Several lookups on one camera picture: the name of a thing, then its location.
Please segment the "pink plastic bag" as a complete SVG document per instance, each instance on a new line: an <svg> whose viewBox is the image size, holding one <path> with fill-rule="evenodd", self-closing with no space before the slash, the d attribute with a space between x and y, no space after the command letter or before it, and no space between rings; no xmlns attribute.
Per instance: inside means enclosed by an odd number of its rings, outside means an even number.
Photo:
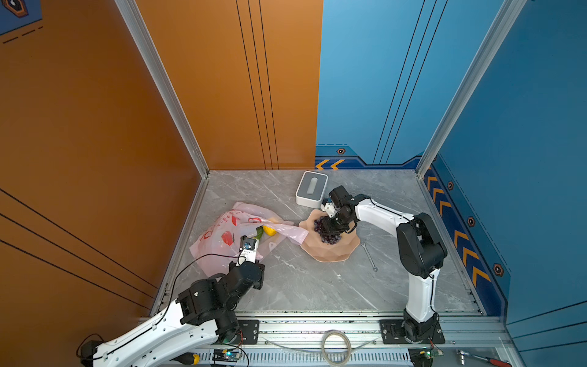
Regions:
<svg viewBox="0 0 587 367"><path fill-rule="evenodd" d="M308 235L306 229L283 220L274 211L254 204L238 202L222 214L190 247L190 253L205 275L226 273L229 263L239 254L241 238L255 238L256 228L270 226L275 236L263 235L259 240L257 260L263 260L285 239L300 245Z"/></svg>

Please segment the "orange green papaya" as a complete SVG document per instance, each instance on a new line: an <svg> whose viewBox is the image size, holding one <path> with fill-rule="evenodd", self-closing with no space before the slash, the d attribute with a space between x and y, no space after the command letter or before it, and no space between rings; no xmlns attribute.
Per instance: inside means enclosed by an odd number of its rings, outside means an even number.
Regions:
<svg viewBox="0 0 587 367"><path fill-rule="evenodd" d="M263 226L259 226L256 228L256 234L255 234L255 238L257 240L260 240L264 235L264 227Z"/></svg>

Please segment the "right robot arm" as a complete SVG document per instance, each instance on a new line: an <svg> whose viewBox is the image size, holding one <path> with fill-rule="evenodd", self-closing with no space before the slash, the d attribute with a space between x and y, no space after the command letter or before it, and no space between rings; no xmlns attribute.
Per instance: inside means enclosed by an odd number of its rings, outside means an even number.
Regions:
<svg viewBox="0 0 587 367"><path fill-rule="evenodd" d="M401 264L408 272L408 302L401 325L404 339L408 343L445 343L435 297L448 251L431 216L403 213L365 194L353 197L343 186L333 189L320 209L327 214L318 226L320 235L350 234L365 222L396 238Z"/></svg>

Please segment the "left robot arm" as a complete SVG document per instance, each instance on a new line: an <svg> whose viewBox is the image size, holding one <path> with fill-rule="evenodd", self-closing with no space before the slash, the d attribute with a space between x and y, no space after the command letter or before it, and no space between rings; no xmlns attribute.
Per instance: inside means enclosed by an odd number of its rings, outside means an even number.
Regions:
<svg viewBox="0 0 587 367"><path fill-rule="evenodd" d="M228 274L195 281L128 333L106 342L87 340L77 358L84 366L159 366L200 347L229 343L240 334L238 303L263 281L263 264L233 262Z"/></svg>

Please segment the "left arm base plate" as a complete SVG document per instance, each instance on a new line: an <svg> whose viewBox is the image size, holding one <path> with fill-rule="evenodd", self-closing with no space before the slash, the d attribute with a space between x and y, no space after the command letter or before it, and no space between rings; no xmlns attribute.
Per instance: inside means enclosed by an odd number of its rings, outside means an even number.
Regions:
<svg viewBox="0 0 587 367"><path fill-rule="evenodd" d="M255 319L239 319L238 330L229 342L233 345L256 345L258 343L260 321Z"/></svg>

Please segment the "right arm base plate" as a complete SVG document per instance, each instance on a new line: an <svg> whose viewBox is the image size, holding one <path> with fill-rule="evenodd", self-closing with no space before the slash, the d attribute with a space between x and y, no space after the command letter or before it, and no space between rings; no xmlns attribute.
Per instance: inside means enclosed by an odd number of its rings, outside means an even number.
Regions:
<svg viewBox="0 0 587 367"><path fill-rule="evenodd" d="M440 318L431 317L424 323L413 320L381 320L380 332L384 344L445 344Z"/></svg>

